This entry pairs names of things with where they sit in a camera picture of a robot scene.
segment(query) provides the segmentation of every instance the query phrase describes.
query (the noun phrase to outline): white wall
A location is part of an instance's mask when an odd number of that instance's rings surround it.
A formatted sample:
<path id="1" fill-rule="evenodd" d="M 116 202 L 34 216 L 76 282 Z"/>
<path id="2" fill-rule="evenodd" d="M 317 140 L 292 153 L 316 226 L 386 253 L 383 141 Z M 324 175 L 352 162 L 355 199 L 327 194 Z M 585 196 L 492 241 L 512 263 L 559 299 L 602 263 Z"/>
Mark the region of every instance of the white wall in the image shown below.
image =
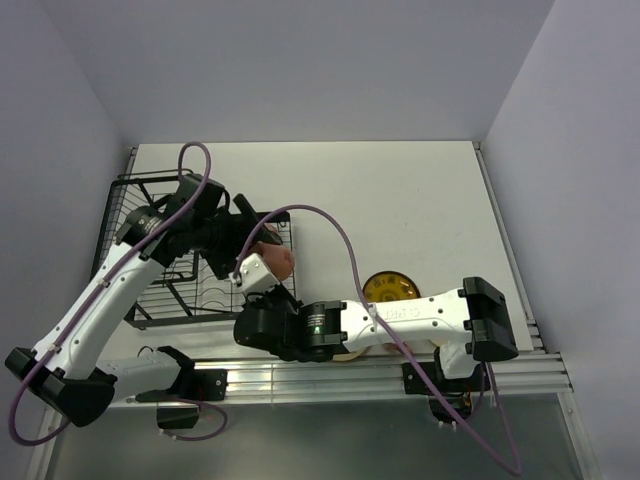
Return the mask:
<path id="1" fill-rule="evenodd" d="M 483 139 L 552 0 L 42 0 L 136 143 Z"/>
<path id="2" fill-rule="evenodd" d="M 0 5 L 0 354 L 32 346 L 88 279 L 111 179 L 124 168 L 119 135 L 33 0 Z M 31 448 L 6 431 L 17 380 L 0 368 L 0 465 L 22 478 Z M 19 428 L 34 438 L 41 402 L 26 395 Z"/>
<path id="3" fill-rule="evenodd" d="M 507 229 L 603 472 L 640 468 L 640 3 L 556 0 L 486 141 Z"/>

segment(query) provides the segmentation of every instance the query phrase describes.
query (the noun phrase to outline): purple cable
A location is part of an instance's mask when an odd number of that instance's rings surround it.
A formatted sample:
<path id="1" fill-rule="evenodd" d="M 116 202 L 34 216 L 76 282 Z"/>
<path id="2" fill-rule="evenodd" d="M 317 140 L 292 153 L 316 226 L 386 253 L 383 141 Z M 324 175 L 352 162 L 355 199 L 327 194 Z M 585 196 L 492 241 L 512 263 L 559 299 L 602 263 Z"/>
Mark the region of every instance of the purple cable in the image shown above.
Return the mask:
<path id="1" fill-rule="evenodd" d="M 253 227 L 253 230 L 251 230 L 251 233 L 249 234 L 249 237 L 245 241 L 244 246 L 242 247 L 242 251 L 240 252 L 240 255 L 238 256 L 238 262 L 236 263 L 236 268 L 233 271 L 233 277 L 234 278 L 238 277 L 238 272 L 240 271 L 240 264 L 242 263 L 242 260 L 244 260 L 244 258 L 247 256 L 247 252 L 249 251 L 249 247 L 251 246 L 253 238 L 256 236 L 256 234 L 262 228 L 262 226 L 265 223 L 267 223 L 269 220 L 271 220 L 273 217 L 275 217 L 276 215 L 279 215 L 279 214 L 281 214 L 283 212 L 286 212 L 286 211 L 289 211 L 289 210 L 308 210 L 310 212 L 315 212 L 318 215 L 323 216 L 326 220 L 329 221 L 329 223 L 331 223 L 336 228 L 336 230 L 338 230 L 338 233 L 340 233 L 340 236 L 344 240 L 345 246 L 347 247 L 347 251 L 349 252 L 349 259 L 351 261 L 351 270 L 353 271 L 353 280 L 354 280 L 354 283 L 356 285 L 356 291 L 358 293 L 358 297 L 359 297 L 360 302 L 362 303 L 362 305 L 367 309 L 367 311 L 369 311 L 371 305 L 369 304 L 369 302 L 367 302 L 367 299 L 364 296 L 364 293 L 362 291 L 362 285 L 360 284 L 360 276 L 358 274 L 358 265 L 356 263 L 356 256 L 355 256 L 355 253 L 353 251 L 353 246 L 351 245 L 351 241 L 349 240 L 349 237 L 347 236 L 347 234 L 343 230 L 343 228 L 340 226 L 340 224 L 331 215 L 329 215 L 328 213 L 326 213 L 325 211 L 323 211 L 323 210 L 321 210 L 321 209 L 319 209 L 317 207 L 312 207 L 311 205 L 287 205 L 286 207 L 278 208 L 278 209 L 272 211 L 271 213 L 269 213 L 268 215 L 266 215 L 265 217 L 263 217 L 258 222 L 258 224 L 255 227 Z M 493 387 L 493 391 L 494 391 L 494 395 L 495 395 L 495 399 L 496 399 L 496 404 L 497 404 L 498 410 L 500 412 L 500 419 L 502 421 L 502 425 L 504 427 L 505 434 L 506 434 L 507 439 L 509 441 L 509 447 L 511 449 L 511 453 L 512 453 L 512 455 L 514 457 L 514 460 L 516 462 L 515 468 L 510 466 L 509 464 L 507 464 L 507 462 L 500 456 L 500 454 L 498 452 L 496 452 L 495 449 L 491 445 L 489 445 L 473 429 L 473 427 L 471 427 L 471 425 L 469 425 L 460 416 L 460 414 L 458 414 L 458 412 L 455 411 L 455 409 L 449 404 L 447 399 L 444 398 L 444 396 L 442 395 L 440 390 L 438 390 L 438 388 L 433 384 L 431 379 L 429 379 L 428 375 L 424 372 L 424 370 L 422 369 L 422 367 L 420 366 L 420 364 L 418 363 L 416 358 L 409 351 L 409 349 L 404 345 L 404 342 L 400 339 L 400 337 L 398 337 L 398 334 L 389 326 L 389 324 L 387 324 L 387 322 L 385 322 L 377 314 L 376 314 L 376 321 L 382 326 L 382 328 L 384 328 L 386 330 L 386 332 L 389 334 L 389 336 L 396 343 L 396 345 L 398 346 L 400 351 L 404 354 L 404 356 L 407 358 L 407 360 L 409 360 L 409 363 L 411 363 L 411 365 L 415 369 L 415 371 L 418 374 L 418 376 L 422 379 L 422 381 L 425 383 L 427 388 L 429 388 L 429 390 L 431 391 L 433 396 L 438 399 L 438 401 L 440 402 L 442 407 L 457 422 L 457 424 L 460 425 L 460 427 L 463 430 L 465 430 L 469 435 L 471 435 L 471 437 L 489 454 L 489 456 L 491 458 L 493 458 L 495 460 L 495 462 L 502 469 L 504 469 L 507 473 L 509 473 L 509 474 L 511 474 L 511 475 L 513 475 L 515 477 L 519 477 L 520 475 L 522 475 L 522 463 L 521 463 L 521 460 L 520 460 L 520 454 L 518 452 L 518 448 L 516 447 L 515 441 L 513 439 L 513 435 L 511 433 L 511 427 L 509 426 L 509 423 L 507 421 L 507 417 L 506 417 L 504 409 L 502 407 L 502 402 L 500 400 L 500 395 L 498 394 L 498 387 L 497 387 L 497 384 L 496 384 L 496 381 L 495 381 L 495 376 L 493 374 L 493 368 L 491 368 L 491 364 L 487 363 L 486 364 L 486 368 L 487 368 L 487 372 L 489 373 L 489 379 L 491 381 L 491 385 Z"/>
<path id="2" fill-rule="evenodd" d="M 114 277 L 118 275 L 118 272 L 123 267 L 123 265 L 125 265 L 129 260 L 131 260 L 131 258 L 133 258 L 134 255 L 136 255 L 140 250 L 142 250 L 149 243 L 151 243 L 156 237 L 158 237 L 160 234 L 166 231 L 182 215 L 184 215 L 189 209 L 191 209 L 195 201 L 198 199 L 198 197 L 204 190 L 204 187 L 206 186 L 206 179 L 209 178 L 209 173 L 211 172 L 211 154 L 209 153 L 209 150 L 207 150 L 207 147 L 205 147 L 202 143 L 189 142 L 189 143 L 185 143 L 182 146 L 182 148 L 180 149 L 180 153 L 178 154 L 178 165 L 180 170 L 179 176 L 180 178 L 182 178 L 182 162 L 183 162 L 184 154 L 189 147 L 199 147 L 204 152 L 206 164 L 205 164 L 205 169 L 203 174 L 203 181 L 198 185 L 198 188 L 196 188 L 196 191 L 194 192 L 193 196 L 189 198 L 189 200 L 187 200 L 186 203 L 182 207 L 180 207 L 180 209 L 177 212 L 175 212 L 173 215 L 171 215 L 171 217 L 169 217 L 167 220 L 162 222 L 160 226 L 158 226 L 158 228 L 156 228 L 150 235 L 140 240 L 140 242 L 134 245 L 131 248 L 131 250 L 127 252 L 126 255 L 124 255 L 118 262 L 116 262 L 116 264 L 111 268 L 111 270 L 109 270 L 103 277 L 103 279 L 107 282 L 107 284 L 110 283 L 114 279 Z M 60 332 L 60 335 L 58 335 L 58 338 L 56 338 L 54 342 L 55 345 L 60 345 L 62 342 L 66 340 L 66 338 L 76 327 L 76 325 L 78 324 L 82 316 L 93 306 L 97 298 L 102 293 L 103 289 L 104 289 L 104 285 L 102 284 L 98 284 L 93 289 L 93 291 L 89 294 L 87 299 L 84 302 L 82 302 L 82 305 L 80 305 L 80 308 L 78 308 L 75 315 L 71 318 L 67 326 L 62 330 L 62 332 Z M 19 445 L 33 447 L 33 446 L 41 445 L 45 442 L 48 442 L 49 440 L 54 438 L 56 435 L 58 435 L 60 432 L 62 432 L 70 423 L 68 419 L 65 419 L 65 421 L 55 431 L 51 432 L 46 437 L 39 438 L 37 440 L 27 440 L 25 438 L 22 438 L 16 429 L 16 413 L 18 411 L 18 405 L 20 404 L 20 399 L 22 398 L 22 395 L 24 395 L 24 392 L 27 390 L 29 384 L 31 383 L 33 378 L 36 376 L 36 374 L 40 371 L 40 369 L 44 365 L 47 364 L 47 362 L 49 362 L 49 360 L 51 360 L 53 355 L 54 355 L 53 350 L 48 351 L 34 365 L 31 371 L 25 376 L 24 380 L 22 380 L 22 383 L 18 388 L 18 392 L 16 393 L 15 397 L 11 402 L 11 406 L 9 407 L 9 422 L 8 422 L 9 435 L 11 436 L 13 441 L 18 443 Z"/>

